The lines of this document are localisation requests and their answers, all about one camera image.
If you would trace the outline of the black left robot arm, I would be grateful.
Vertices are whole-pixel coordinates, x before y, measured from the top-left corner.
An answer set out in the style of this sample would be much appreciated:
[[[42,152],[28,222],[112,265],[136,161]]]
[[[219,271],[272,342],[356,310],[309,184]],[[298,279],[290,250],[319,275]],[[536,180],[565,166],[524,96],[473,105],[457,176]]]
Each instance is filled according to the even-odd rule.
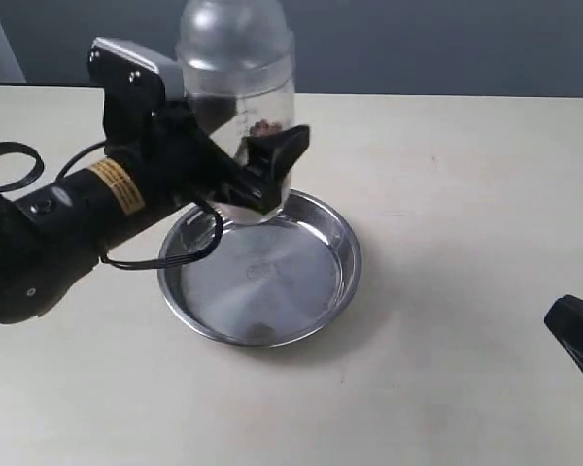
[[[160,259],[121,261],[126,271],[187,265],[222,239],[216,206],[261,216],[283,201],[282,187],[307,151],[310,129],[297,125],[242,141],[237,163],[199,124],[186,100],[141,107],[104,98],[104,157],[17,199],[0,187],[0,324],[42,316],[110,251],[195,205],[212,216],[212,240],[198,250]]]

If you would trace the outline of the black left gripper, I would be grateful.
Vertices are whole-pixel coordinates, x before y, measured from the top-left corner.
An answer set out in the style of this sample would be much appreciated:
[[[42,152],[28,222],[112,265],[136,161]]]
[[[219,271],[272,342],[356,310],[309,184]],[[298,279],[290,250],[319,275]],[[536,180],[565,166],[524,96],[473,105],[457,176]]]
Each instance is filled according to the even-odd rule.
[[[273,212],[283,184],[310,144],[308,125],[244,139],[247,163],[234,161],[211,136],[237,115],[234,97],[191,96],[148,108],[104,91],[105,158],[117,191],[101,185],[105,214],[168,214],[200,197]]]

